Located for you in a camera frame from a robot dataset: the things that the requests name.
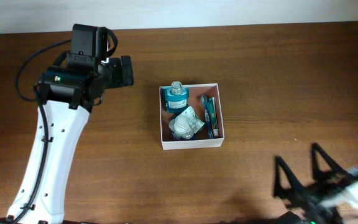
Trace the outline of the teal mouthwash bottle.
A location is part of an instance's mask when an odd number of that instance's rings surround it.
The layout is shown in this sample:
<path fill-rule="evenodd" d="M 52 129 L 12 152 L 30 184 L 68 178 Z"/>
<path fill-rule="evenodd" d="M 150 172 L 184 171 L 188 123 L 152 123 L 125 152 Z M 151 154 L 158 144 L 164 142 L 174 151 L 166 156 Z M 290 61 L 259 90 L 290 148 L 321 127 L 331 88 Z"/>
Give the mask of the teal mouthwash bottle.
<path fill-rule="evenodd" d="M 172 82 L 171 86 L 165 90 L 164 95 L 166 109 L 169 113 L 181 113 L 189 106 L 189 89 L 179 81 Z"/>

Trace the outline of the purple pump soap bottle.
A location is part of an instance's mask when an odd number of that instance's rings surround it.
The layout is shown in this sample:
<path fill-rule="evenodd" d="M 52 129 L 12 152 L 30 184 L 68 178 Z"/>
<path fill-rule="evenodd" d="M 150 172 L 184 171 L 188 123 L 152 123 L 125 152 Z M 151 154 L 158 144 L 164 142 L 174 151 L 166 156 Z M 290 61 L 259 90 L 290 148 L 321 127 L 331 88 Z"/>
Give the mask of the purple pump soap bottle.
<path fill-rule="evenodd" d="M 171 120 L 169 128 L 174 139 L 177 141 L 187 141 L 193 139 L 195 133 L 189 125 L 186 117 L 178 116 Z"/>

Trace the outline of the white green soap packet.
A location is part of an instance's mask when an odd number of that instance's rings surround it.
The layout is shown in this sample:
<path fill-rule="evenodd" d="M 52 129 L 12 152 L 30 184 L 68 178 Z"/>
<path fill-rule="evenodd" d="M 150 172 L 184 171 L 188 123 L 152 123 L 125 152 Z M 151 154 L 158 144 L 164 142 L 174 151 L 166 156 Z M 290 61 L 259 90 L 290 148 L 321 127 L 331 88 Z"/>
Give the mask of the white green soap packet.
<path fill-rule="evenodd" d="M 181 112 L 176 120 L 180 122 L 180 124 L 185 125 L 185 130 L 191 130 L 193 134 L 198 134 L 206 125 L 204 121 L 202 121 L 192 106 L 187 107 L 183 112 Z"/>

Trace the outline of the blue white toothbrush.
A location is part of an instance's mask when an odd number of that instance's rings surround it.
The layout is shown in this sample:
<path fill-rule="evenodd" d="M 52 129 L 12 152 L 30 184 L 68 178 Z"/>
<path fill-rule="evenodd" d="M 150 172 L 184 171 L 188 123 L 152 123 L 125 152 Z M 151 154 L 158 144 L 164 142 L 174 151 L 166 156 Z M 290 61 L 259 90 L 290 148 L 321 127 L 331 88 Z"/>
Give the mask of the blue white toothbrush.
<path fill-rule="evenodd" d="M 212 129 L 211 129 L 211 123 L 210 123 L 210 118 L 209 118 L 209 113 L 208 113 L 208 99 L 206 97 L 206 95 L 201 95 L 200 96 L 200 99 L 201 99 L 201 102 L 204 106 L 204 118 L 205 118 L 205 121 L 206 121 L 206 126 L 208 127 L 208 137 L 210 139 L 213 138 L 213 132 L 212 132 Z"/>

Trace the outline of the green toothpaste tube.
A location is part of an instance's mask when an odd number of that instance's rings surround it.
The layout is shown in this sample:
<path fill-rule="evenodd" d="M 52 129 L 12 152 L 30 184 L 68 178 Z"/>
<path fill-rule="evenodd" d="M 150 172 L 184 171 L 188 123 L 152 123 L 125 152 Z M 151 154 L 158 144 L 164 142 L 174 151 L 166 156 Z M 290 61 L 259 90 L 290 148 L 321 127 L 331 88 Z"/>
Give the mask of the green toothpaste tube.
<path fill-rule="evenodd" d="M 211 128 L 213 132 L 213 138 L 219 137 L 219 127 L 218 122 L 216 118 L 216 106 L 215 106 L 215 100 L 214 97 L 211 97 L 208 99 L 208 111 L 209 111 L 209 119 L 211 122 Z"/>

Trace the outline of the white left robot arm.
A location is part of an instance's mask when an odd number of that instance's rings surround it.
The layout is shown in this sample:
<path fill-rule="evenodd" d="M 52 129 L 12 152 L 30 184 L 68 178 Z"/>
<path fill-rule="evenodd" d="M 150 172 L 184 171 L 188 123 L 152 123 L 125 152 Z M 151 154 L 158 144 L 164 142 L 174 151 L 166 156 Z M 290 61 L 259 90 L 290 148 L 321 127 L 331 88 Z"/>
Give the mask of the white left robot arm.
<path fill-rule="evenodd" d="M 131 57 L 107 27 L 74 24 L 71 49 L 34 85 L 37 130 L 21 187 L 0 223 L 66 223 L 65 191 L 81 133 L 107 89 L 134 85 Z"/>

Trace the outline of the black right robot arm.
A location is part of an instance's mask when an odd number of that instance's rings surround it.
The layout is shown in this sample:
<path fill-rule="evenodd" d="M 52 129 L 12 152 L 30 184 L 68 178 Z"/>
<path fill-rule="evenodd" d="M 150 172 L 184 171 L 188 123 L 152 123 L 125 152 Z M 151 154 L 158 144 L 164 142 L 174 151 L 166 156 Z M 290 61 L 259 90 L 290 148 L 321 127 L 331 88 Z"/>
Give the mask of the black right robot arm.
<path fill-rule="evenodd" d="M 275 182 L 273 196 L 287 200 L 289 210 L 300 208 L 301 223 L 343 223 L 337 204 L 330 201 L 343 193 L 346 187 L 358 182 L 358 169 L 343 169 L 318 144 L 311 145 L 311 168 L 314 182 L 303 185 L 280 156 L 274 157 Z"/>

